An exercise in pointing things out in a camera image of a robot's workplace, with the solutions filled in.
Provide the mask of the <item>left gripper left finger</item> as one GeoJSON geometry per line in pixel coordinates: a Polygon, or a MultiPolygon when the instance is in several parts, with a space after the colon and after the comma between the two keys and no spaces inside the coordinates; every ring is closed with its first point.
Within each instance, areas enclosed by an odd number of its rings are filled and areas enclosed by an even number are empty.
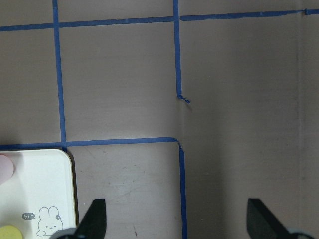
{"type": "Polygon", "coordinates": [[[103,239],[107,229],[105,199],[94,199],[77,227],[76,239],[103,239]]]}

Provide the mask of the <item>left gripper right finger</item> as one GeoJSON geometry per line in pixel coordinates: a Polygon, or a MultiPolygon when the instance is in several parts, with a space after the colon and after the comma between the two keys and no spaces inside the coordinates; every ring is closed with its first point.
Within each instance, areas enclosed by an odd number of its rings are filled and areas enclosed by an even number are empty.
{"type": "Polygon", "coordinates": [[[288,239],[290,233],[260,199],[248,199],[246,229],[251,239],[288,239]]]}

